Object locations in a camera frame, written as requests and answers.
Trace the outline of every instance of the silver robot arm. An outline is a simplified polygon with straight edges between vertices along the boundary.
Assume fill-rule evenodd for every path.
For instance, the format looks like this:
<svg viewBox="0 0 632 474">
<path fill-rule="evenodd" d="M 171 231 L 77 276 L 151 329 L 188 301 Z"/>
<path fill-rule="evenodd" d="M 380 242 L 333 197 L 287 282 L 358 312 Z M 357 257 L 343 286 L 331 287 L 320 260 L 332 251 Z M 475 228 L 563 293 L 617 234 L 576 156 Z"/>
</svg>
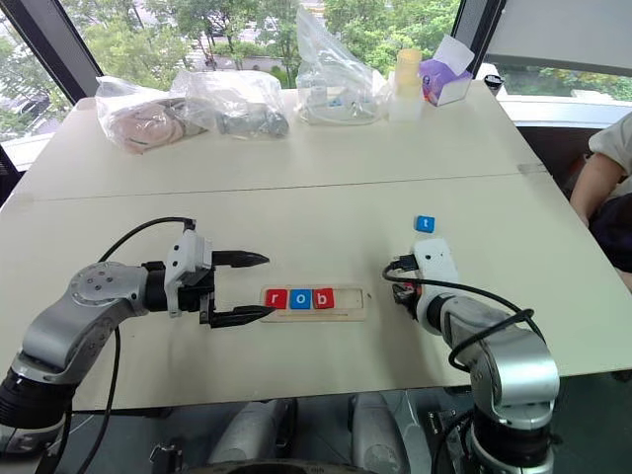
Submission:
<svg viewBox="0 0 632 474">
<path fill-rule="evenodd" d="M 509 314 L 467 296 L 434 297 L 422 317 L 456 348 Z M 472 445 L 493 472 L 552 473 L 549 425 L 560 378 L 544 342 L 511 325 L 456 356 L 470 371 Z"/>
<path fill-rule="evenodd" d="M 418 278 L 390 277 L 394 269 L 417 271 Z M 506 321 L 510 314 L 473 299 L 454 286 L 458 273 L 442 239 L 418 242 L 413 253 L 385 272 L 396 302 L 429 332 L 442 335 L 453 349 L 454 362 L 470 373 L 474 415 L 472 446 L 476 460 L 494 473 L 553 472 L 550 422 L 560 385 L 557 366 L 544 341 L 516 324 L 480 341 L 470 339 Z"/>
<path fill-rule="evenodd" d="M 125 319 L 148 312 L 198 312 L 212 328 L 237 326 L 274 311 L 240 306 L 214 311 L 216 266 L 252 267 L 268 262 L 244 251 L 212 251 L 186 229 L 166 262 L 140 267 L 100 262 L 77 273 L 63 296 L 31 324 L 0 385 L 0 445 L 25 452 L 52 440 L 64 411 L 110 334 Z"/>
</svg>

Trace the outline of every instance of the plastic bag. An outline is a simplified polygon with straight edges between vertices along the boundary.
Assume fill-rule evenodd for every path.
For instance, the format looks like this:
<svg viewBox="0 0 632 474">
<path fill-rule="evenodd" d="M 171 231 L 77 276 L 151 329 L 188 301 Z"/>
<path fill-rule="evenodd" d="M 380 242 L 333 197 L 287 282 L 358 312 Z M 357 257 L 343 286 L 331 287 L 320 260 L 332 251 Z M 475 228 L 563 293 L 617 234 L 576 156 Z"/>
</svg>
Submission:
<svg viewBox="0 0 632 474">
<path fill-rule="evenodd" d="M 296 12 L 298 113 L 308 123 L 361 125 L 386 114 L 390 86 L 304 8 Z"/>
<path fill-rule="evenodd" d="M 98 77 L 97 117 L 106 137 L 129 153 L 196 135 L 203 128 L 183 118 L 185 99 L 136 86 L 116 77 Z"/>
<path fill-rule="evenodd" d="M 260 71 L 181 71 L 171 93 L 187 100 L 186 121 L 220 133 L 250 138 L 287 135 L 280 83 Z"/>
</svg>

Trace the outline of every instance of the white sleeve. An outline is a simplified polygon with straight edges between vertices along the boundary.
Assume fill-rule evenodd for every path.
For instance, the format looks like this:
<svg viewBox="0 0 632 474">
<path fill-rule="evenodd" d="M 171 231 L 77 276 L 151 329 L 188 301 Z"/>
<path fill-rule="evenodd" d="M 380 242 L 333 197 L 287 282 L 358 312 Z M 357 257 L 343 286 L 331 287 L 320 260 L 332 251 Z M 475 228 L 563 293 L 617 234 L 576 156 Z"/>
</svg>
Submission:
<svg viewBox="0 0 632 474">
<path fill-rule="evenodd" d="M 601 153 L 616 161 L 627 175 L 632 174 L 632 113 L 589 140 L 592 153 Z"/>
</svg>

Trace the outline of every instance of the tissue box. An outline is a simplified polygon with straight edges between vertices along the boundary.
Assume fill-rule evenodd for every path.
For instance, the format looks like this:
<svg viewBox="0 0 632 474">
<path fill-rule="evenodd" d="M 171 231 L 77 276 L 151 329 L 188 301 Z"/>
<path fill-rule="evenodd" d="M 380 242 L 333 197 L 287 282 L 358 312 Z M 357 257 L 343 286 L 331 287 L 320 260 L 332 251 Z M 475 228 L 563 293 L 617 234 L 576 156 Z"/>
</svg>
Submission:
<svg viewBox="0 0 632 474">
<path fill-rule="evenodd" d="M 463 71 L 457 76 L 447 64 L 436 59 L 423 61 L 419 75 L 424 97 L 435 106 L 463 99 L 472 82 L 471 72 Z"/>
</svg>

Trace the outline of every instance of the white tissue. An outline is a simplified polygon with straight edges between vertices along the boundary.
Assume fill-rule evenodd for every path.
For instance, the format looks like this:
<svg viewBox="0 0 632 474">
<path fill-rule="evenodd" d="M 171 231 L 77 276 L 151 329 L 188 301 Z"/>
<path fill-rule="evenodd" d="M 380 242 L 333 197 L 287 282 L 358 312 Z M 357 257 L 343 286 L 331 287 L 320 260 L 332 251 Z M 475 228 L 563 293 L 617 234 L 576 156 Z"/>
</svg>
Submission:
<svg viewBox="0 0 632 474">
<path fill-rule="evenodd" d="M 460 76 L 472 62 L 472 59 L 474 59 L 474 53 L 458 39 L 443 35 L 441 44 L 436 49 L 433 59 L 442 62 L 455 75 Z"/>
</svg>

